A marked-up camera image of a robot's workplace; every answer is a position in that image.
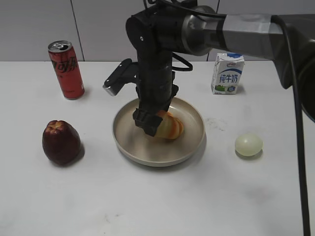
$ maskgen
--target table surface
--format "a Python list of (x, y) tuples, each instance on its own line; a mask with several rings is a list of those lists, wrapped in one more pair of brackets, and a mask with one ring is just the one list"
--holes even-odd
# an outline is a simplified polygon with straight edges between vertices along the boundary
[[(1, 236), (302, 235), (292, 90), (271, 62), (246, 62), (236, 95), (212, 95), (213, 62), (177, 72), (177, 96), (201, 113), (207, 140), (187, 162), (162, 169), (116, 148), (112, 121), (136, 97), (134, 85), (116, 97), (103, 90), (117, 65), (80, 62), (86, 93), (70, 101), (50, 62), (0, 62)], [(52, 165), (41, 146), (54, 119), (72, 124), (85, 146), (68, 168)], [(315, 124), (304, 121), (315, 222)], [(234, 152), (245, 132), (264, 141), (257, 160)]]

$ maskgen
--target dark red apple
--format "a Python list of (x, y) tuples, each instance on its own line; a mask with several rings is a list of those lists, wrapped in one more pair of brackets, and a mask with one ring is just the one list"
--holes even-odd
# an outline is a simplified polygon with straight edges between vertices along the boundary
[(48, 123), (43, 132), (42, 144), (49, 160), (60, 166), (74, 161), (81, 150), (78, 132), (63, 120)]

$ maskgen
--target bread roll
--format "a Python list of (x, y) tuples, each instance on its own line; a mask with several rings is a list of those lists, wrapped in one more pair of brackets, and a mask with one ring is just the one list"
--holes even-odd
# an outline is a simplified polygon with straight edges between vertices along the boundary
[(184, 131), (183, 123), (178, 118), (173, 117), (170, 112), (159, 111), (157, 116), (161, 117), (163, 121), (157, 128), (155, 137), (174, 140)]

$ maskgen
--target white milk carton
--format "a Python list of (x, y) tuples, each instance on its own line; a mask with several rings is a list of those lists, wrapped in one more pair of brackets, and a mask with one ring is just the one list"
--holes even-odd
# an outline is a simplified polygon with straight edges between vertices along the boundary
[(244, 62), (241, 54), (218, 53), (211, 82), (212, 94), (236, 94)]

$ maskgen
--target coca-cola can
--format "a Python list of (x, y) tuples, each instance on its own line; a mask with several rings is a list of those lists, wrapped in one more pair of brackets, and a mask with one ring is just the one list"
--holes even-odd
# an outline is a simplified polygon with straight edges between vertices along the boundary
[(64, 97), (81, 97), (84, 86), (72, 43), (66, 40), (53, 42), (48, 45), (48, 53)]

